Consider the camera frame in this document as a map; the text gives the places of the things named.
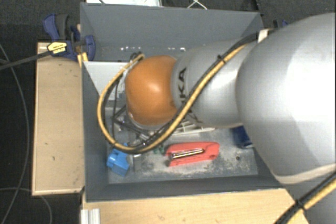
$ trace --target red stapler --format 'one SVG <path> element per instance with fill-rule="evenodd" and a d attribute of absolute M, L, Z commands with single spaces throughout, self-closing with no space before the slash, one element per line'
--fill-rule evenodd
<path fill-rule="evenodd" d="M 166 156 L 169 156 L 169 166 L 195 163 L 217 158 L 219 144 L 216 142 L 189 142 L 179 143 L 168 147 Z"/>

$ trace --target plywood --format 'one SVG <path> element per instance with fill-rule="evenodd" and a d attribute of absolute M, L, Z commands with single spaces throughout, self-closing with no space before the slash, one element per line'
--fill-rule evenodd
<path fill-rule="evenodd" d="M 46 44 L 38 44 L 38 53 Z M 84 186 L 81 72 L 63 57 L 37 61 L 33 195 L 77 193 Z"/>
<path fill-rule="evenodd" d="M 285 189 L 272 189 L 112 202 L 83 200 L 82 207 L 99 208 L 101 224 L 273 224 L 293 203 Z M 293 222 L 307 223 L 303 215 Z"/>

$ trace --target gray box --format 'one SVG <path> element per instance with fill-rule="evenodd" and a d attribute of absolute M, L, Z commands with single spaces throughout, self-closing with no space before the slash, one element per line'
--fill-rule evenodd
<path fill-rule="evenodd" d="M 130 55 L 139 50 L 146 56 L 167 54 L 178 57 L 191 48 L 210 42 L 256 33 L 263 26 L 259 13 L 226 10 L 82 3 L 80 15 L 82 36 L 93 35 L 97 44 L 95 61 L 108 62 L 128 61 Z M 130 168 L 125 178 L 114 175 L 106 166 L 110 146 L 100 131 L 96 117 L 99 94 L 93 80 L 99 77 L 92 78 L 91 75 L 87 68 L 82 69 L 87 201 L 280 187 L 253 149 L 240 150 L 234 145 L 233 134 L 228 129 L 217 129 L 198 136 L 201 140 L 220 140 L 221 148 L 225 149 L 214 162 L 212 169 L 216 169 L 216 172 L 213 174 L 211 169 L 207 169 L 204 173 L 173 175 L 164 166 L 158 165 L 162 171 L 146 177 L 148 166 L 144 165 L 140 170 Z M 237 153 L 240 155 L 240 163 L 246 164 L 245 168 L 235 165 L 234 156 Z M 154 165 L 151 153 L 144 156 L 144 162 Z"/>

